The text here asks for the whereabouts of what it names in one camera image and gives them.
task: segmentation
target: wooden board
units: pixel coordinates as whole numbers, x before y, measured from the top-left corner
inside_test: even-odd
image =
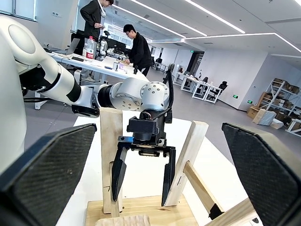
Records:
[[[193,165],[207,133],[208,127],[209,125],[204,122],[192,122],[178,162],[176,164],[174,180],[164,206],[177,205],[187,182],[187,177],[183,172],[184,167],[187,161],[190,161],[190,163]]]
[[[227,212],[208,223],[206,226],[240,226],[257,217],[249,198],[237,204]]]
[[[147,215],[137,215],[110,219],[101,219],[95,226],[151,226]]]
[[[197,226],[191,209],[182,195],[177,206],[161,207],[162,196],[123,199],[124,209],[121,217],[147,215],[150,224],[156,226]],[[111,218],[103,214],[103,201],[89,202],[86,214],[86,226],[95,226],[100,219]]]
[[[100,109],[100,128],[102,144],[102,176],[103,176],[103,212],[111,213],[111,177],[112,164],[117,152],[118,137],[123,134],[122,111],[113,108]],[[119,211],[122,211],[122,190],[119,193]]]
[[[209,191],[201,177],[198,175],[192,164],[188,161],[184,167],[184,173],[190,181],[192,187],[196,191],[199,199],[202,201],[207,212],[210,213],[211,208],[216,204],[221,212],[224,212],[220,204],[217,202],[213,194]]]

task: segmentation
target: cable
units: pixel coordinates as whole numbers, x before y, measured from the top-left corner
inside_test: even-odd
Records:
[[[172,78],[172,73],[170,70],[167,71],[166,76],[168,76],[168,86],[169,86],[169,105],[168,108],[161,112],[160,114],[158,114],[155,118],[160,118],[161,116],[165,115],[166,113],[168,113],[169,111],[172,110],[172,106],[174,103],[174,86],[173,86],[173,78]]]
[[[47,97],[29,97],[29,98],[23,98],[25,103],[38,103],[38,102],[43,102],[43,101],[47,101],[47,100],[52,100],[50,98]]]

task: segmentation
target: water bottle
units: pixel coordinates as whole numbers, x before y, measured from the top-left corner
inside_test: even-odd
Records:
[[[94,41],[92,36],[90,36],[89,40],[87,41],[87,45],[86,58],[94,59]]]
[[[85,43],[84,49],[83,49],[83,56],[86,57],[87,55],[87,48],[88,48],[88,43]]]

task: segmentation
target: laptop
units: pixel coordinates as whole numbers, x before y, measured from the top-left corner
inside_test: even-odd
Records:
[[[59,54],[63,54],[63,55],[73,54],[76,47],[77,47],[77,45],[79,44],[79,41],[80,41],[80,39],[74,38],[67,51],[66,50],[60,50],[60,51],[54,51],[54,52],[59,53]]]

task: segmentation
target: cup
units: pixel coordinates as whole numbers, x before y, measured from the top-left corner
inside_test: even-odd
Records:
[[[118,67],[119,67],[119,63],[114,62],[114,63],[113,63],[113,69],[114,69],[115,71],[118,71]]]

